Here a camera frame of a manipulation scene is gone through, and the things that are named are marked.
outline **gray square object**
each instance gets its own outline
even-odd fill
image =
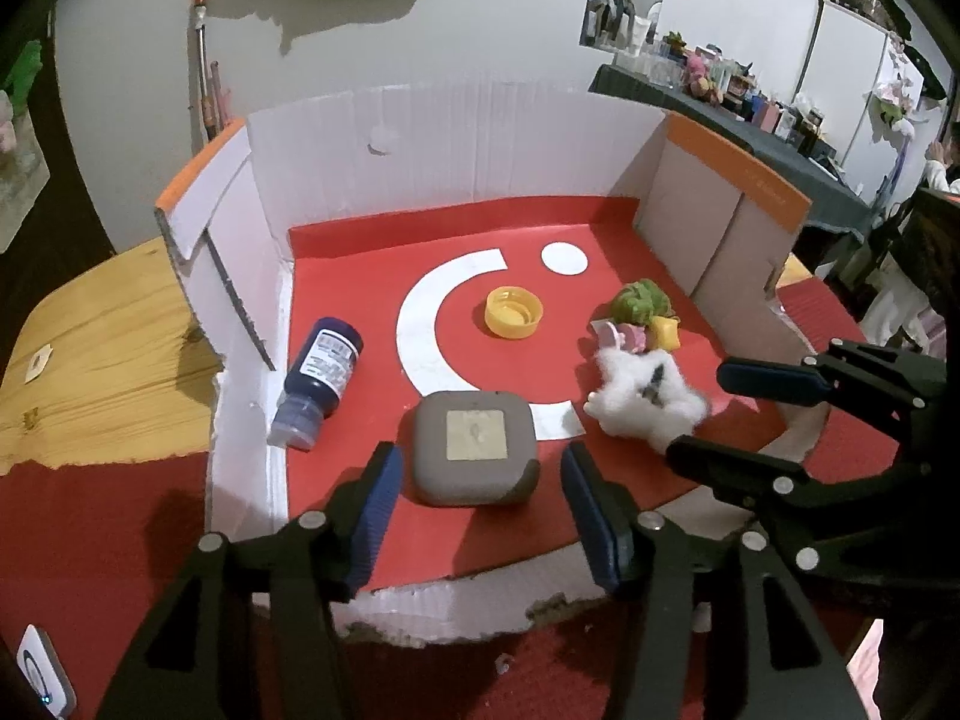
[[[511,392],[434,392],[416,406],[413,477],[432,506],[527,500],[539,480],[530,404]]]

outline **cardboard box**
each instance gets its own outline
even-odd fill
[[[388,87],[261,111],[234,122],[157,201],[184,294],[224,363],[211,435],[210,530],[236,541],[287,521],[285,450],[266,439],[296,354],[289,348],[296,257],[288,232],[544,196],[635,199],[635,234],[728,354],[797,362],[810,351],[774,296],[808,199],[689,119],[506,82]],[[766,449],[800,461],[826,409],[781,411],[788,429]],[[717,538],[747,517],[702,488],[661,511]],[[524,630],[536,618],[531,610],[558,593],[566,603],[601,595],[579,544],[475,577],[365,592],[335,617],[395,641],[457,640]]]

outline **bottle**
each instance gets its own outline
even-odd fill
[[[283,380],[283,399],[270,430],[270,444],[313,448],[320,425],[347,389],[363,338],[347,322],[318,319]]]

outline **metal screw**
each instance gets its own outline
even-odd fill
[[[750,549],[754,552],[760,552],[767,545],[767,539],[763,537],[763,533],[757,533],[757,531],[745,531],[743,536],[740,537],[740,543],[743,544],[747,549]]]
[[[224,537],[219,533],[205,533],[197,542],[200,552],[216,552],[223,545]]]
[[[774,492],[780,495],[793,493],[793,480],[789,476],[778,476],[774,479]]]
[[[812,571],[820,564],[820,553],[813,547],[803,547],[797,553],[797,567],[800,571]]]
[[[660,512],[640,512],[637,524],[648,531],[659,531],[664,526],[664,516]]]
[[[297,520],[305,531],[315,531],[326,524],[326,514],[323,512],[304,512]]]

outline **white semicircle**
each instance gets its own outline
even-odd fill
[[[474,251],[437,266],[416,282],[403,298],[397,317],[397,355],[410,383],[424,397],[440,391],[477,389],[450,367],[437,343],[437,314],[446,296],[459,285],[479,276],[505,271],[507,263],[498,248]],[[562,403],[531,403],[536,440],[574,439],[584,426],[573,408]]]

